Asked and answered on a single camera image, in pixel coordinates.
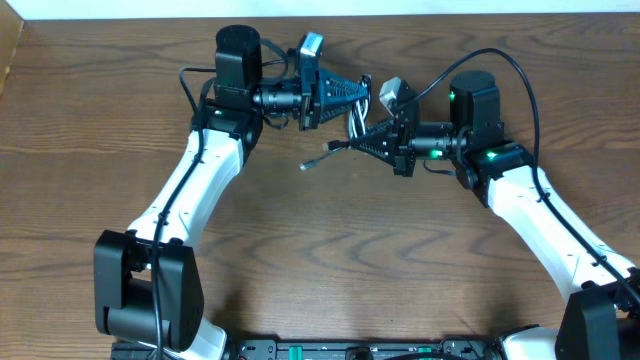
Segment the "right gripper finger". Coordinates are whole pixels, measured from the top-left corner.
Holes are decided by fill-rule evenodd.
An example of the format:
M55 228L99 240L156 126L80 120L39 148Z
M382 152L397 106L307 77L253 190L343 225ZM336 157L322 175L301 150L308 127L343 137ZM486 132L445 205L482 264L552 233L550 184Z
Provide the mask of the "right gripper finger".
M400 120L389 118L365 129L360 140L381 138L382 140L396 141L399 136Z
M349 140L349 147L369 154L389 165L396 164L398 137L393 134L367 134Z

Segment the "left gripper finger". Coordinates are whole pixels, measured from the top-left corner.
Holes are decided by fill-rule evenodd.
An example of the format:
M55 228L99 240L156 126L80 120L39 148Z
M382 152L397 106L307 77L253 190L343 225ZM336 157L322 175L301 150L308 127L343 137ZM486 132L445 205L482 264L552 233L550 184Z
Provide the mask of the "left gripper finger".
M369 98L367 87L323 68L318 71L318 85L321 102L356 102Z
M327 99L321 99L319 102L320 112L318 123L324 124L338 116L351 112L358 102L361 102L361 99L338 102L330 102Z

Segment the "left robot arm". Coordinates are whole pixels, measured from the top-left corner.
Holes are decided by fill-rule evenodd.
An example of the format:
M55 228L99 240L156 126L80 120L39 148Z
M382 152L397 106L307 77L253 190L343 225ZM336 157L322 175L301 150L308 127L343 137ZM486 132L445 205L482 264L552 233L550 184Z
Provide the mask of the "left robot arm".
M105 231L93 252L95 323L113 338L115 359L224 359L226 332L204 314L195 254L225 188L241 172L265 127L296 121L311 130L339 116L365 120L371 79L347 80L323 67L323 39L304 35L274 48L247 25L215 37L215 64L198 94L184 154L162 190L123 232Z

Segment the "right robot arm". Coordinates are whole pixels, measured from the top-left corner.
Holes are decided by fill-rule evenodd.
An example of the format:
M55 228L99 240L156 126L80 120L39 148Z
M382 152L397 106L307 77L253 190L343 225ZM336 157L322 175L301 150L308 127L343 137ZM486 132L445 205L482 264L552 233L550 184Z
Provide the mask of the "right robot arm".
M450 83L450 119L423 122L415 92L400 78L379 100L389 119L365 124L369 103L349 121L352 149L410 177L418 161L450 161L451 175L524 240L565 303L559 329L526 327L502 335L488 359L636 359L639 306L617 282L639 288L639 269L601 241L558 196L532 155L504 133L500 92L492 74L466 71Z

